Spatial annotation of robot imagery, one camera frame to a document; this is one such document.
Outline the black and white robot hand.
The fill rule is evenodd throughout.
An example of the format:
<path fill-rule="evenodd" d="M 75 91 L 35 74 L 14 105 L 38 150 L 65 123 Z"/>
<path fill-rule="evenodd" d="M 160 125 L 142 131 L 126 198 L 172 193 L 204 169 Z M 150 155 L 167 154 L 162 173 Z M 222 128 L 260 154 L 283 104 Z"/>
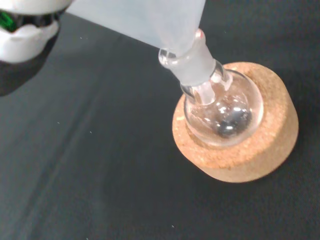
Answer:
<path fill-rule="evenodd" d="M 2 0 L 0 60 L 22 63 L 38 56 L 60 29 L 71 0 Z"/>

